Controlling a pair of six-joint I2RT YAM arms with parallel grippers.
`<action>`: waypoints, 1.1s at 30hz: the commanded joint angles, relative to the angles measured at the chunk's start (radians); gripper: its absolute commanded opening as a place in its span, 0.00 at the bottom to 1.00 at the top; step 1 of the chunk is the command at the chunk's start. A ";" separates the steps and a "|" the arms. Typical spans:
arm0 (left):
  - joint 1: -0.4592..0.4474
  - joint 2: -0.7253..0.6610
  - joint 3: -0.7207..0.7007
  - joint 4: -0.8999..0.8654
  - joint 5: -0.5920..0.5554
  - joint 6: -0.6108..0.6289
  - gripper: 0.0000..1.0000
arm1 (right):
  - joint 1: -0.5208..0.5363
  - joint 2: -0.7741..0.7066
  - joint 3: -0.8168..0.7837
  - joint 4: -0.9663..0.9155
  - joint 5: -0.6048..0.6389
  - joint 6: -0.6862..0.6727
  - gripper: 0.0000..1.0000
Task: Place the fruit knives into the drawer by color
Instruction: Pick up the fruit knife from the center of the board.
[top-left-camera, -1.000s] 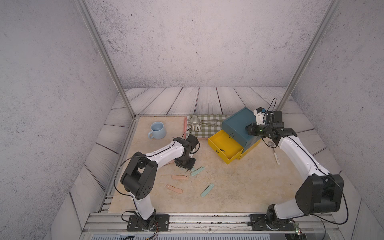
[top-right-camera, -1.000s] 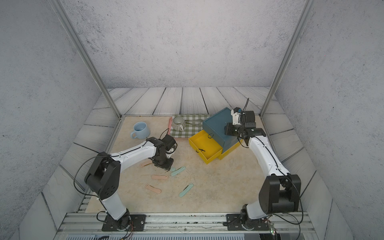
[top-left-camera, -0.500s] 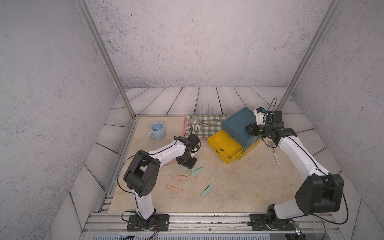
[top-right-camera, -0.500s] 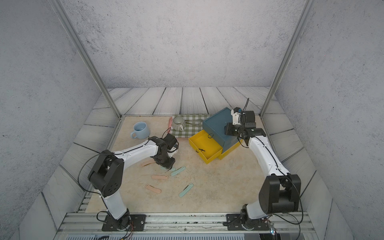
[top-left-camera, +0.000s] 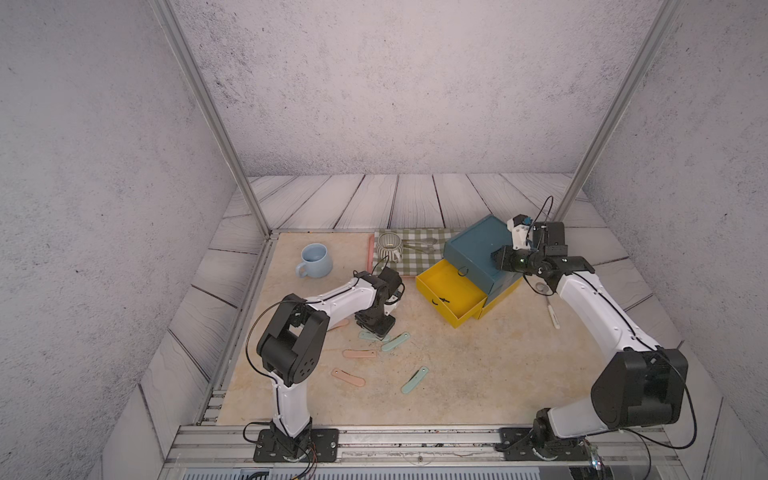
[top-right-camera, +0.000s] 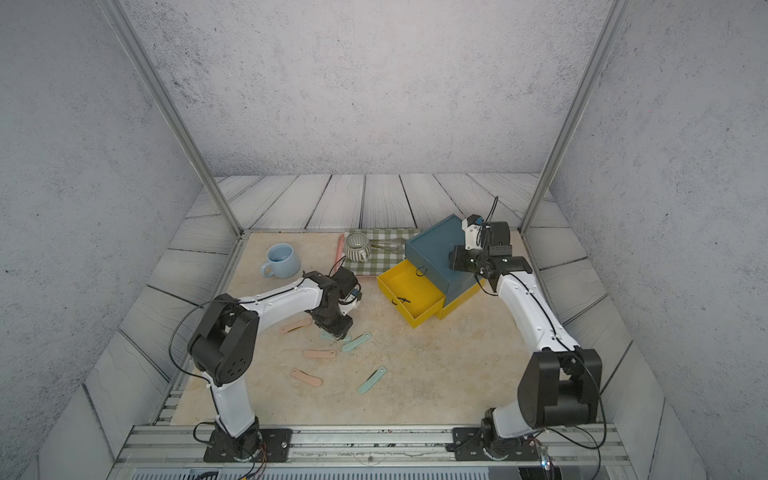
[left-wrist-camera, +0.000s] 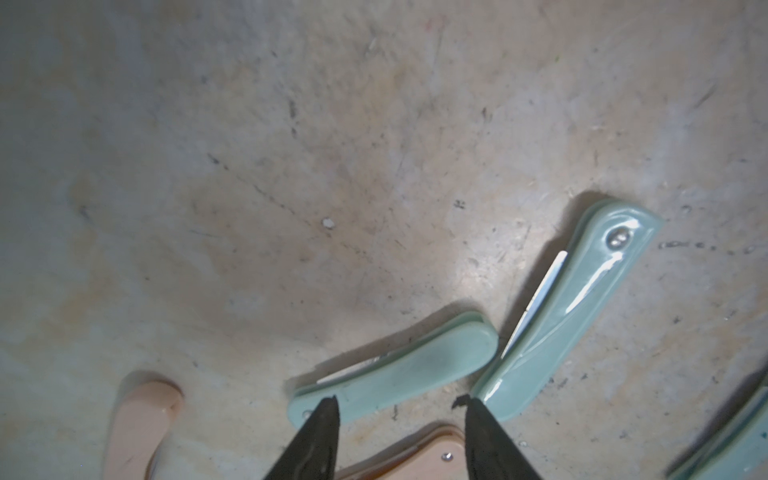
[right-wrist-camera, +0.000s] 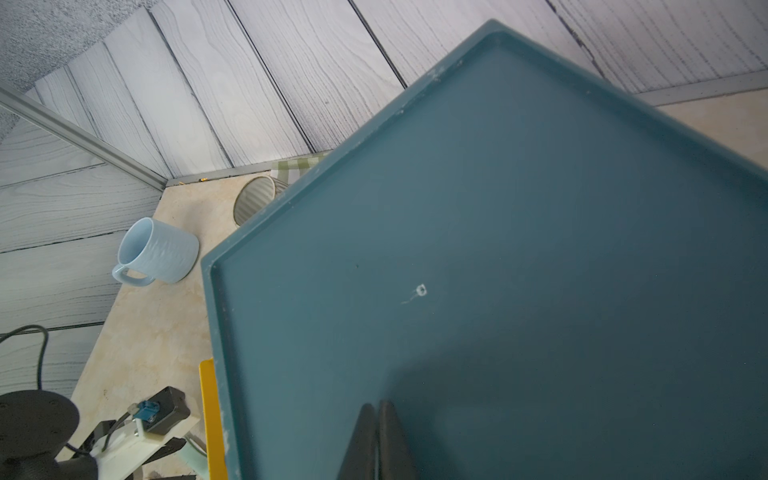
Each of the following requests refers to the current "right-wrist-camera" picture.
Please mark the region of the teal drawer cabinet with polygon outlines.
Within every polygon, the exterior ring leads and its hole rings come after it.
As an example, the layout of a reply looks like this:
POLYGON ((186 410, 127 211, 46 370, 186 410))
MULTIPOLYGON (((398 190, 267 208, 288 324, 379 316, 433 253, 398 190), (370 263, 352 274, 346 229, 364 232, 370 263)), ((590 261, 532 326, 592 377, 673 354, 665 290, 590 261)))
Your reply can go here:
POLYGON ((763 479, 767 173, 485 23, 202 260, 233 479, 763 479))

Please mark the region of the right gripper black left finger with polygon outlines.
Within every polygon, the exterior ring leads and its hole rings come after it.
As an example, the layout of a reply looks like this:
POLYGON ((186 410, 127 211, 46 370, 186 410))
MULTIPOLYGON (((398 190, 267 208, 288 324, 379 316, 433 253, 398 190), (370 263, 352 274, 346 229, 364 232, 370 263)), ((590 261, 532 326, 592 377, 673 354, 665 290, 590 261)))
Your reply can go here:
POLYGON ((359 412, 338 480, 373 480, 377 465, 377 416, 374 406, 364 404, 359 412))

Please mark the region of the yellow bottom drawer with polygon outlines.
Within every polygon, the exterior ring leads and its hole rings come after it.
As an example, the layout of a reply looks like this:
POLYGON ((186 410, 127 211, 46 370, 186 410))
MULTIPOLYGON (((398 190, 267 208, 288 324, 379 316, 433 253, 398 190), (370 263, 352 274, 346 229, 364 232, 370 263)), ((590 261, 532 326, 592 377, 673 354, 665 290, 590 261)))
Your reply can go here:
POLYGON ((204 360, 200 363, 199 377, 205 423, 208 475, 211 480, 227 480, 226 450, 213 359, 204 360))

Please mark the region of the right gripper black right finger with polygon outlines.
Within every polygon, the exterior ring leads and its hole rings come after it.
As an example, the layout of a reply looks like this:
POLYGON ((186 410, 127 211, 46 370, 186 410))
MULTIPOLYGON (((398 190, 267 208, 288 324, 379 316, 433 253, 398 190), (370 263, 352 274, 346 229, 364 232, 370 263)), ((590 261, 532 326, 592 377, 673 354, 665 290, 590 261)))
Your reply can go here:
POLYGON ((417 468, 395 405, 388 400, 379 407, 378 478, 381 480, 416 480, 417 468))

